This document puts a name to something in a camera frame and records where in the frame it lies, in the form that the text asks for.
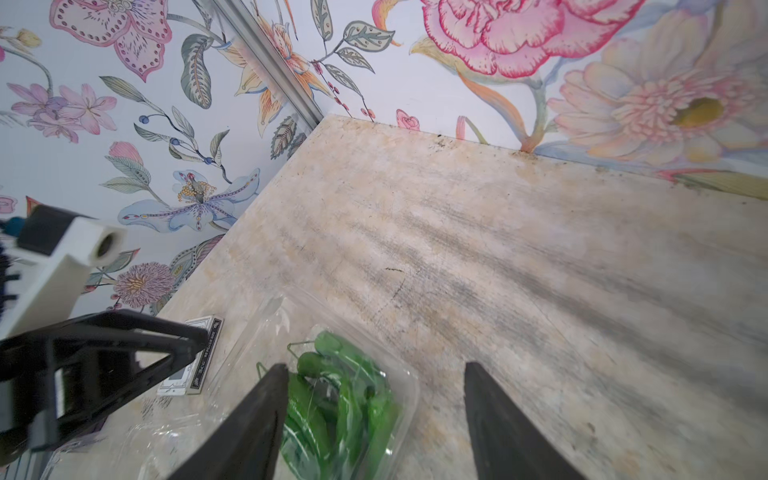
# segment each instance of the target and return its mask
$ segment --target green vegetable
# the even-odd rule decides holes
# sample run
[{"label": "green vegetable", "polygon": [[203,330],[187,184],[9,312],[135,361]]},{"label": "green vegetable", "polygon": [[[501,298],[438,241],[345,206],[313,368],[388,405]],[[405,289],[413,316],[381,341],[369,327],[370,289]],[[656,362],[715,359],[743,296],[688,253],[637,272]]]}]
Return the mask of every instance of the green vegetable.
[{"label": "green vegetable", "polygon": [[376,474],[399,415],[400,405],[397,404],[390,390],[377,393],[369,399],[370,444],[366,455],[366,478],[373,478]]},{"label": "green vegetable", "polygon": [[331,444],[326,422],[313,400],[311,385],[296,373],[288,376],[288,417],[298,425],[310,451],[316,456],[321,478],[327,478]]},{"label": "green vegetable", "polygon": [[317,457],[310,451],[301,429],[289,416],[283,424],[283,444],[280,453],[288,468],[299,480],[320,478],[320,465]]},{"label": "green vegetable", "polygon": [[373,359],[349,340],[326,330],[315,338],[315,350],[323,356],[338,357],[356,375],[363,377],[374,392],[383,392],[389,388],[385,375]]},{"label": "green vegetable", "polygon": [[365,431],[363,409],[366,386],[359,380],[344,379],[339,389],[339,419],[336,421],[336,457],[353,468],[362,450]]},{"label": "green vegetable", "polygon": [[311,379],[324,378],[336,389],[341,387],[342,379],[347,377],[344,370],[339,368],[331,358],[314,352],[302,353],[296,369],[301,376],[308,376]]}]

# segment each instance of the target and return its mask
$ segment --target flower stem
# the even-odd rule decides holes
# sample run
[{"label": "flower stem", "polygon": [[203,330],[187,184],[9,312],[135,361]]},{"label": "flower stem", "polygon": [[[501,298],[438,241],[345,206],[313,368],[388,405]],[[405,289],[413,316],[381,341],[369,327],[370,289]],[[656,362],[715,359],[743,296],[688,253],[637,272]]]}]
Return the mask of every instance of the flower stem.
[{"label": "flower stem", "polygon": [[177,22],[186,23],[187,25],[191,25],[195,27],[196,29],[206,33],[208,36],[215,38],[216,41],[218,41],[219,44],[221,45],[224,45],[226,43],[219,35],[216,35],[209,28],[205,28],[205,25],[194,21],[192,18],[187,18],[182,15],[176,15],[174,13],[169,13],[167,17],[168,17],[168,20],[175,20]]},{"label": "flower stem", "polygon": [[[326,82],[326,85],[328,85],[328,82],[326,81],[326,76],[325,76],[325,75],[323,75],[323,74],[320,74],[320,77],[323,79],[323,81],[325,81],[325,82]],[[339,102],[341,102],[341,100],[339,99],[339,97],[337,97],[337,96],[336,96],[336,93],[335,93],[335,92],[331,92],[331,93],[333,94],[333,97],[334,97],[336,100],[338,100]],[[350,114],[350,113],[349,113],[349,110],[346,110],[346,114],[348,114],[348,115],[349,115],[349,118],[354,118],[354,117],[352,116],[352,114]]]},{"label": "flower stem", "polygon": [[99,272],[103,273],[104,276],[106,276],[109,280],[114,280],[115,282],[117,282],[117,280],[113,276],[111,276],[109,273],[105,272],[104,269],[97,267],[96,270],[98,270]]},{"label": "flower stem", "polygon": [[10,48],[4,48],[4,50],[10,54],[16,55],[17,57],[24,58],[26,61],[34,65],[37,65],[41,70],[43,70],[45,77],[48,79],[48,96],[53,97],[53,78],[51,78],[51,72],[48,71],[48,69],[45,66],[43,66],[42,63],[35,60],[31,55],[27,55],[26,53],[22,53],[16,50],[11,50]]},{"label": "flower stem", "polygon": [[368,105],[366,105],[366,99],[363,98],[362,95],[360,95],[360,100],[362,100],[363,107],[365,107],[366,111],[369,113],[368,118],[371,119],[371,122],[376,123],[375,121],[373,121],[373,118],[370,116],[370,110],[368,109]]},{"label": "flower stem", "polygon": [[316,62],[318,62],[318,63],[322,63],[322,62],[323,62],[324,60],[326,60],[328,57],[330,57],[331,55],[335,54],[335,53],[336,53],[336,50],[338,50],[338,49],[339,49],[339,47],[341,46],[341,44],[342,44],[342,43],[344,43],[344,39],[343,39],[343,38],[342,38],[341,40],[339,40],[339,44],[338,44],[338,45],[336,45],[336,47],[334,47],[334,48],[333,48],[333,50],[331,50],[331,52],[330,52],[330,53],[328,53],[328,49],[326,49],[326,56],[325,56],[325,57],[323,57],[323,58],[321,58],[320,60],[315,60],[315,61],[316,61]]},{"label": "flower stem", "polygon": [[221,225],[217,225],[217,224],[215,224],[213,220],[211,220],[211,221],[210,221],[210,225],[211,225],[213,228],[215,228],[216,230],[221,230],[221,231],[223,231],[223,232],[228,232],[228,231],[230,231],[230,229],[228,229],[228,228],[224,228],[224,227],[222,227]]},{"label": "flower stem", "polygon": [[545,127],[547,124],[547,93],[541,82],[537,84],[528,84],[536,102],[536,122],[533,125],[531,135],[522,142],[520,151],[531,153],[544,138]]}]

